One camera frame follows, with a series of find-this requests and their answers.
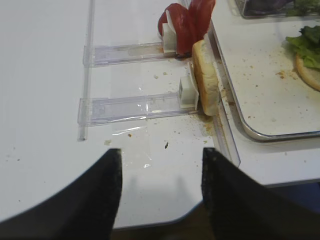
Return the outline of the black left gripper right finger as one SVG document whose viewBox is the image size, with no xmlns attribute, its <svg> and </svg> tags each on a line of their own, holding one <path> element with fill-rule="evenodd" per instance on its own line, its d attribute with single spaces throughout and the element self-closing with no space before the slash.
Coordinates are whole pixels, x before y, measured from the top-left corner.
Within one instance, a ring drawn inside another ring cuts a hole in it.
<svg viewBox="0 0 320 240">
<path fill-rule="evenodd" d="M 318 240 L 320 215 L 259 184 L 214 147 L 202 154 L 203 204 L 217 240 Z"/>
</svg>

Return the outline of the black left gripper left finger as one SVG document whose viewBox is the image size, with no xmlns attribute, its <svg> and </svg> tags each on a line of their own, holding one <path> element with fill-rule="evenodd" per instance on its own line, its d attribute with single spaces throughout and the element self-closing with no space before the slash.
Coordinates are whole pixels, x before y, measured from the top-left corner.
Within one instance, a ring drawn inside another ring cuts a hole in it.
<svg viewBox="0 0 320 240">
<path fill-rule="evenodd" d="M 42 203 L 0 223 L 2 240 L 108 240 L 123 188 L 119 148 Z"/>
</svg>

